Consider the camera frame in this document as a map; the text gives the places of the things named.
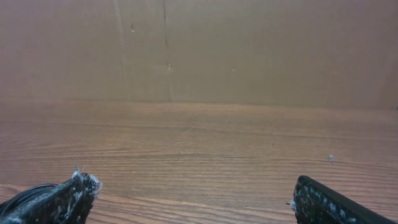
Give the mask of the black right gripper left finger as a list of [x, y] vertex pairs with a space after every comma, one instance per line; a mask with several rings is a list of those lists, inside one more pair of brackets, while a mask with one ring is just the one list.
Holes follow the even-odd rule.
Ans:
[[85, 224], [102, 183], [76, 167], [61, 184], [40, 184], [1, 203], [1, 224]]

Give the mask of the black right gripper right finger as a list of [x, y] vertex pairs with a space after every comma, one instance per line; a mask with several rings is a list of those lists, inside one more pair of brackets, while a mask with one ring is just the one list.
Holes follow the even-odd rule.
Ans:
[[298, 177], [287, 204], [298, 224], [397, 224], [306, 175]]

